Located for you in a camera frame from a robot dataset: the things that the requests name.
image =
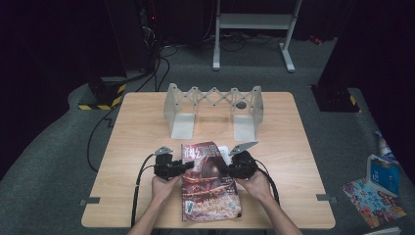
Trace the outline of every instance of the hand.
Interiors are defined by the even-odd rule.
[[[257,170],[249,179],[235,179],[237,183],[241,184],[248,193],[259,201],[272,198],[268,179],[262,172]]]
[[[178,175],[168,181],[154,176],[152,180],[152,200],[163,203],[168,196],[170,196],[174,185],[180,180],[181,175]]]

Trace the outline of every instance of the colorful book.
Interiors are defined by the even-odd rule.
[[[367,159],[366,182],[393,197],[399,195],[399,165],[375,155]]]
[[[182,144],[182,162],[195,162],[183,174],[183,221],[211,221],[241,216],[236,182],[213,142]]]
[[[358,179],[343,186],[343,190],[371,228],[406,216],[397,199]]]

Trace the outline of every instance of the white metal bracket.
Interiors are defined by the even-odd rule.
[[[176,84],[170,83],[164,100],[163,113],[168,121],[172,139],[191,139],[195,117],[199,112],[199,104],[207,101],[213,106],[226,102],[230,105],[230,114],[234,126],[236,141],[255,141],[257,127],[263,120],[263,102],[260,86],[251,92],[241,93],[232,88],[226,93],[213,87],[202,92],[194,86],[189,91],[181,91]]]

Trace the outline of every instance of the person's right hand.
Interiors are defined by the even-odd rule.
[[[236,178],[235,181],[241,184],[257,200],[264,201],[272,198],[268,179],[259,170],[248,180]]]

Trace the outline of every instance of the yellow and black hazard tape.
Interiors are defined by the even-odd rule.
[[[108,104],[78,104],[78,107],[81,110],[111,110],[114,109],[120,102],[122,98],[122,93],[125,90],[125,84],[121,85],[117,90],[113,101]]]

